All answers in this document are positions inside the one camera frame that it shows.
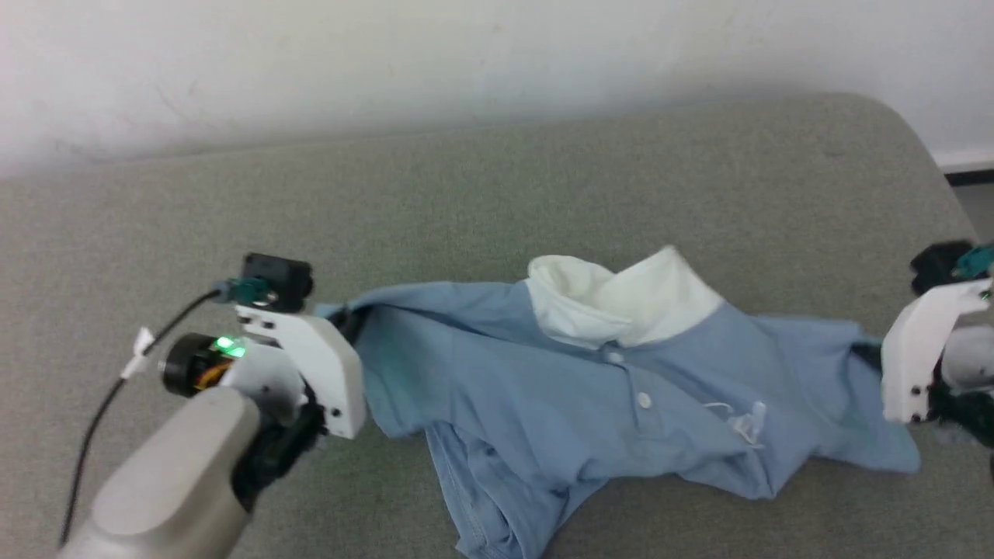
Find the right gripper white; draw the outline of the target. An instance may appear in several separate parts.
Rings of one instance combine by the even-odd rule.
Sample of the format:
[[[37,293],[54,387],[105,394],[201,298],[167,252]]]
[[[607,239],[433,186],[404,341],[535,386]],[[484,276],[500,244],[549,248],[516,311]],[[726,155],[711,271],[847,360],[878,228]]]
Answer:
[[[994,327],[962,327],[960,318],[989,311],[991,279],[935,286],[899,312],[881,340],[853,343],[853,354],[881,371],[883,415],[923,420],[944,382],[955,395],[994,396]]]

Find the blue polo shirt white collar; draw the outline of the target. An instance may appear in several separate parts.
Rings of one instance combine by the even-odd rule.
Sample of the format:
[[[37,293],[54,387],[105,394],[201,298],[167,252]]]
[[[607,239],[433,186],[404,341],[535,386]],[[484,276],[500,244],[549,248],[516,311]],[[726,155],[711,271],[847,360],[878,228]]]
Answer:
[[[806,460],[915,473],[849,321],[752,316],[671,245],[620,272],[564,255],[518,283],[417,283],[359,318],[370,417],[425,435],[468,559],[540,559],[608,481],[675,474],[771,499]]]

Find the grey-green fabric sofa cushion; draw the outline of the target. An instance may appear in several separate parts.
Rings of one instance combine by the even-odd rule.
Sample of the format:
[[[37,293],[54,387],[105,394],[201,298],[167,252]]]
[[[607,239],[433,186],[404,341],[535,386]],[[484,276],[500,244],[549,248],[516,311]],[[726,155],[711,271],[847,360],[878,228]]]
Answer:
[[[142,325],[246,252],[312,262],[312,301],[514,282],[533,257],[623,269],[666,244],[743,311],[883,334],[910,259],[976,237],[904,118],[816,93],[659,113],[106,164],[0,179],[0,559],[54,556],[79,442]],[[913,429],[923,466],[809,461],[772,502],[612,482],[561,559],[994,559],[983,450]],[[238,559],[454,559],[423,439],[373,425],[260,500]]]

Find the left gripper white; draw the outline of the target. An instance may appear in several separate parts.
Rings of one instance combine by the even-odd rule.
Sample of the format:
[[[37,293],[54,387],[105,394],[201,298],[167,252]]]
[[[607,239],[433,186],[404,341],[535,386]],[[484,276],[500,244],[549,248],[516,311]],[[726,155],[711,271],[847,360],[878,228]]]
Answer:
[[[290,427],[303,411],[323,414],[323,436],[354,439],[367,418],[360,338],[367,309],[339,309],[339,330],[307,314],[236,307],[238,334],[181,336],[160,362],[168,391],[191,398],[216,387],[241,393],[263,414]]]

